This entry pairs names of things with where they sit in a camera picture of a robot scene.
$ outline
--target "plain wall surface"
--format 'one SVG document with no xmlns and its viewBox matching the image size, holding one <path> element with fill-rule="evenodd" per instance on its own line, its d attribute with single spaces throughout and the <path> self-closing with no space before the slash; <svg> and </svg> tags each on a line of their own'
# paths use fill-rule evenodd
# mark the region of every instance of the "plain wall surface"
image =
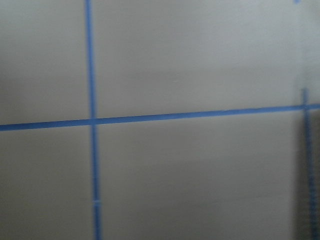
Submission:
<svg viewBox="0 0 320 240">
<path fill-rule="evenodd" d="M 319 4 L 92 0 L 97 117 L 320 103 Z M 89 118 L 85 22 L 0 2 L 0 125 Z M 310 239 L 303 132 L 299 111 L 99 125 L 104 239 Z M 0 239 L 94 239 L 91 164 L 87 126 L 0 132 Z"/>
</svg>

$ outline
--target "white wall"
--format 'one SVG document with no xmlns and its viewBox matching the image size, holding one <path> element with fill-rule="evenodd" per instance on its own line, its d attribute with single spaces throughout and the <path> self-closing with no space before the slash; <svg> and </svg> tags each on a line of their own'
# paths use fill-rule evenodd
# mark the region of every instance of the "white wall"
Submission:
<svg viewBox="0 0 320 240">
<path fill-rule="evenodd" d="M 99 118 L 320 102 L 315 0 L 92 2 Z M 0 53 L 0 125 L 89 118 L 83 1 L 1 1 Z M 99 125 L 104 239 L 308 239 L 302 128 Z M 90 152 L 88 126 L 0 132 L 0 236 L 93 239 Z"/>
</svg>

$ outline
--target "wall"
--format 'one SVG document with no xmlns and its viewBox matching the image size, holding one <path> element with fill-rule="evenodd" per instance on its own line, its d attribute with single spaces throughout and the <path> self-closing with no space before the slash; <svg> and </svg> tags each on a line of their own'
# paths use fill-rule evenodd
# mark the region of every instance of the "wall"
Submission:
<svg viewBox="0 0 320 240">
<path fill-rule="evenodd" d="M 320 101 L 316 1 L 92 6 L 97 118 Z M 90 119 L 83 1 L 0 22 L 2 129 Z M 3 239 L 94 239 L 90 124 L 0 132 Z M 98 125 L 103 239 L 309 239 L 304 144 L 300 110 Z"/>
</svg>

